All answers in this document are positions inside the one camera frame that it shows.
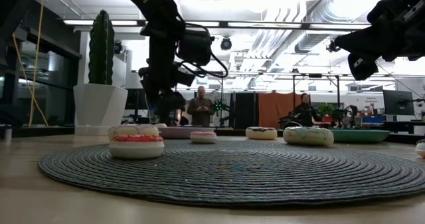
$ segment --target ceiling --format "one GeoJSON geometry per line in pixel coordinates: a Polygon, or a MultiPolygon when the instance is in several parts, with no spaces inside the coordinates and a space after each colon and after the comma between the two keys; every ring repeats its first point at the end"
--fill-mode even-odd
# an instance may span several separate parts
{"type": "MultiPolygon", "coordinates": [[[[188,21],[267,21],[309,23],[366,23],[367,13],[380,0],[174,0],[179,12],[188,21]]],[[[93,20],[100,10],[106,10],[112,20],[144,19],[130,0],[44,0],[47,8],[63,19],[93,20]]],[[[117,34],[126,34],[125,40],[140,40],[137,27],[116,27],[117,34]]],[[[290,72],[293,68],[306,73],[349,74],[345,51],[329,53],[326,45],[341,32],[267,30],[267,29],[209,29],[216,37],[212,50],[230,69],[239,72],[290,72]],[[220,42],[230,37],[232,48],[222,51],[220,42]]],[[[392,63],[381,62],[381,73],[418,74],[403,68],[404,59],[392,63]]],[[[219,70],[216,62],[207,68],[219,70]]],[[[226,88],[277,89],[292,87],[291,80],[279,80],[278,76],[235,77],[229,76],[226,88]]],[[[342,85],[353,81],[343,81],[342,85]]],[[[209,84],[220,85],[210,78],[209,84]]],[[[315,81],[323,90],[333,89],[328,80],[315,81]]],[[[311,81],[301,80],[300,86],[311,86],[311,81]]]]}

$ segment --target orange curtain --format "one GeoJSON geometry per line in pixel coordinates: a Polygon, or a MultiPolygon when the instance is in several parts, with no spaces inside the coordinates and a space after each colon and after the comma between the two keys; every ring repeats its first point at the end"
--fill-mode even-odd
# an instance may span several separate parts
{"type": "Polygon", "coordinates": [[[278,120],[287,116],[294,110],[295,105],[301,104],[301,95],[299,94],[278,94],[275,92],[269,94],[258,94],[258,116],[261,127],[280,128],[278,120]]]}

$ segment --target teal cushion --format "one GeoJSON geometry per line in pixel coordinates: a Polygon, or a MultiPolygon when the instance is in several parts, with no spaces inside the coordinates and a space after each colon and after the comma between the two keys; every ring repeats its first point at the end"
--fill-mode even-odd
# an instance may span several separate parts
{"type": "Polygon", "coordinates": [[[390,134],[386,130],[351,130],[331,128],[335,142],[351,144],[373,144],[385,140],[390,134]]]}

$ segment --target potted plant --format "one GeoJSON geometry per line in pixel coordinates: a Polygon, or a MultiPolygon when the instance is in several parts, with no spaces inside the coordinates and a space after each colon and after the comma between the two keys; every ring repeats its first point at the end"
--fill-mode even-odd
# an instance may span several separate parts
{"type": "Polygon", "coordinates": [[[100,11],[90,31],[89,83],[74,87],[76,135],[104,136],[121,124],[128,91],[112,85],[114,35],[109,15],[100,11]]]}
{"type": "Polygon", "coordinates": [[[332,115],[334,108],[335,107],[332,104],[323,103],[323,104],[319,105],[318,109],[319,109],[319,112],[321,113],[321,115],[328,117],[328,116],[332,115]]]}

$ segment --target white planter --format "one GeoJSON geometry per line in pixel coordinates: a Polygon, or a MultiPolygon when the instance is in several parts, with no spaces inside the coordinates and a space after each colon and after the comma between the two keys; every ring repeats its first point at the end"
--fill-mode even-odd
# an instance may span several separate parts
{"type": "Polygon", "coordinates": [[[121,124],[128,91],[103,84],[80,84],[74,87],[77,124],[75,134],[107,136],[112,126],[121,124]]]}

